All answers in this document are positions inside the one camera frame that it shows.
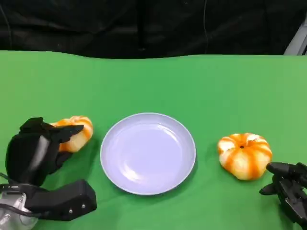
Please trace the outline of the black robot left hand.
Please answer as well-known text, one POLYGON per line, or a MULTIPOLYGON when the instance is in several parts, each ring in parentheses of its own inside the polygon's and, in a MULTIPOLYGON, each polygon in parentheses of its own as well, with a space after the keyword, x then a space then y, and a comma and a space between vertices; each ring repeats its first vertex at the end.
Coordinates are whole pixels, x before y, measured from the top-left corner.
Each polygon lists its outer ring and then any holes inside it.
POLYGON ((52 126, 42 117, 28 119, 10 140, 5 167, 12 182, 41 186, 46 177, 62 167, 72 152, 60 150, 83 130, 83 125, 52 126))

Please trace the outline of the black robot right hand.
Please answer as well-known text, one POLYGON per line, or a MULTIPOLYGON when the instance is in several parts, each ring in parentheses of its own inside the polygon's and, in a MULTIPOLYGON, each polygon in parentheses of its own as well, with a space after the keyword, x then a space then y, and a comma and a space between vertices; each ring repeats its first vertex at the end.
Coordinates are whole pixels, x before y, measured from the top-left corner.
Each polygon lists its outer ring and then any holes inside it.
POLYGON ((266 169, 273 174, 272 183, 260 189, 264 196, 277 195, 286 216, 302 229, 307 228, 307 166, 271 162, 266 169))

